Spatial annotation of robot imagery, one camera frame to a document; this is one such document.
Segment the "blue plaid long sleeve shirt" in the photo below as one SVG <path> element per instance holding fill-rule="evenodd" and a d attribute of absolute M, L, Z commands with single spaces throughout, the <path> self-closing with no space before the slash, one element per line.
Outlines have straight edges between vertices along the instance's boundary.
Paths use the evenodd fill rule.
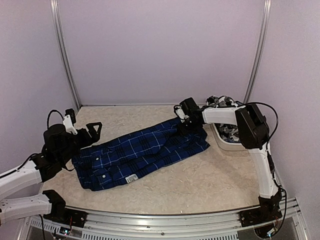
<path fill-rule="evenodd" d="M 183 134 L 180 123 L 172 118 L 81 149 L 71 159 L 81 187 L 102 191 L 126 185 L 210 147 L 203 128 Z"/>

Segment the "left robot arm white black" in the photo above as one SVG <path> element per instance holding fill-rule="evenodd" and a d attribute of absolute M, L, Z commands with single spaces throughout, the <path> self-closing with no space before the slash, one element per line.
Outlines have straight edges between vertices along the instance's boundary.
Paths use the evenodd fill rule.
<path fill-rule="evenodd" d="M 30 216 L 71 224 L 79 214 L 66 208 L 65 200 L 55 190 L 45 190 L 33 196 L 10 199 L 9 196 L 26 187 L 45 183 L 66 169 L 67 162 L 80 150 L 98 142 L 102 123 L 88 123 L 75 129 L 72 124 L 51 125 L 43 134 L 44 145 L 40 153 L 33 153 L 20 166 L 0 177 L 0 223 L 6 224 Z"/>

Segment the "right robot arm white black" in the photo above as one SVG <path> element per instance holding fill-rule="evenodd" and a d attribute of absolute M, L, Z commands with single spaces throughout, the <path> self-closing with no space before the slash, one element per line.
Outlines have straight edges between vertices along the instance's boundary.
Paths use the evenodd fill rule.
<path fill-rule="evenodd" d="M 282 217 L 282 191 L 275 179 L 275 166 L 270 153 L 270 128 L 257 103 L 241 106 L 199 107 L 187 98 L 173 107 L 183 132 L 191 132 L 204 124 L 229 124 L 238 128 L 239 140 L 254 161 L 259 185 L 259 206 L 242 210 L 239 218 L 243 227 L 262 224 Z"/>

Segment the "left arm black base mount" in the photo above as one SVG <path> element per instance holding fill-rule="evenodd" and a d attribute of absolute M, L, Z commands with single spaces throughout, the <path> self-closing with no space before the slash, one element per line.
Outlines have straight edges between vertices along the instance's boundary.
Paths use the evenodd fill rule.
<path fill-rule="evenodd" d="M 88 213 L 85 211 L 71 209 L 71 208 L 64 208 L 62 212 L 45 214 L 43 217 L 46 220 L 68 225 L 70 227 L 83 228 L 86 223 L 87 216 L 88 216 Z"/>

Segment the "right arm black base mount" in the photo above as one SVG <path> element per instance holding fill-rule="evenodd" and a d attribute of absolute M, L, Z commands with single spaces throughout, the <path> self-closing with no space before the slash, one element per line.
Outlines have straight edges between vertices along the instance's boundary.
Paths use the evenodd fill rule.
<path fill-rule="evenodd" d="M 267 223 L 276 219 L 280 219 L 282 216 L 282 212 L 279 208 L 269 211 L 267 208 L 263 209 L 262 207 L 258 207 L 239 212 L 239 218 L 242 227 Z"/>

